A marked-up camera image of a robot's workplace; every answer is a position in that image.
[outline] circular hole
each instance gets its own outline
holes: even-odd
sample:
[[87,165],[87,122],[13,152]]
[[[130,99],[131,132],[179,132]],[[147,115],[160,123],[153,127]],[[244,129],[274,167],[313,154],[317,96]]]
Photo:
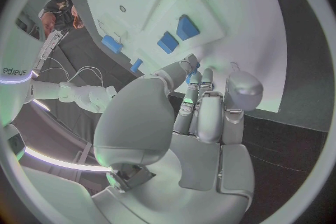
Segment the circular hole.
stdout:
[[119,6],[119,8],[122,12],[124,12],[124,13],[126,12],[126,8],[124,8],[123,6]]

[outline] man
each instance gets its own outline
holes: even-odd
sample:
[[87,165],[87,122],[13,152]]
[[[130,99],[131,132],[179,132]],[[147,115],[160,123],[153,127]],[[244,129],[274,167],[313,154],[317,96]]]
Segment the man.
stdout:
[[71,0],[51,0],[43,8],[41,16],[45,38],[55,29],[80,29],[84,27]]

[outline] white light strip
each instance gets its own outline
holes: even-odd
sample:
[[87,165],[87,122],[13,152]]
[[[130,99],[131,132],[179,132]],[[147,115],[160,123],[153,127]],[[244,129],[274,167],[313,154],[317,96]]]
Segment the white light strip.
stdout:
[[37,101],[37,99],[33,99],[33,102],[50,112],[50,109],[46,105],[42,104],[40,101]]
[[90,165],[82,165],[82,164],[72,164],[70,162],[66,161],[59,161],[54,158],[50,158],[46,155],[43,155],[41,153],[38,153],[31,148],[26,147],[26,153],[29,155],[38,158],[39,160],[45,161],[49,164],[70,168],[70,169],[76,169],[76,170],[82,170],[82,171],[96,171],[96,172],[110,172],[111,168],[106,168],[103,166],[90,166]]
[[32,76],[32,72],[30,73],[30,75],[27,78],[25,78],[23,80],[17,80],[17,81],[0,80],[0,83],[2,83],[2,84],[19,84],[19,83],[23,83],[23,82],[26,82],[26,81],[30,80],[31,76]]
[[31,71],[36,77],[38,77],[39,76],[39,74],[37,74],[34,70],[33,71]]

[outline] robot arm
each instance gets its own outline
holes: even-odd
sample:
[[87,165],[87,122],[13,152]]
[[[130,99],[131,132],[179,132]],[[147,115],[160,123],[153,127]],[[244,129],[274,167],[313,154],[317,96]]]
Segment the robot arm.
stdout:
[[25,103],[33,99],[58,99],[61,102],[76,102],[80,108],[93,113],[103,113],[115,95],[116,90],[113,86],[77,87],[70,82],[56,84],[31,80]]

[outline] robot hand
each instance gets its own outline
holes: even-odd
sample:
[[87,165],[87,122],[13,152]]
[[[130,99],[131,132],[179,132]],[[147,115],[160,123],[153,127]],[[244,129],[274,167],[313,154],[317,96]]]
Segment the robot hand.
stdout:
[[103,113],[116,94],[113,86],[108,88],[97,86],[77,87],[70,82],[61,82],[59,87],[59,101],[76,102],[80,108],[93,113]]

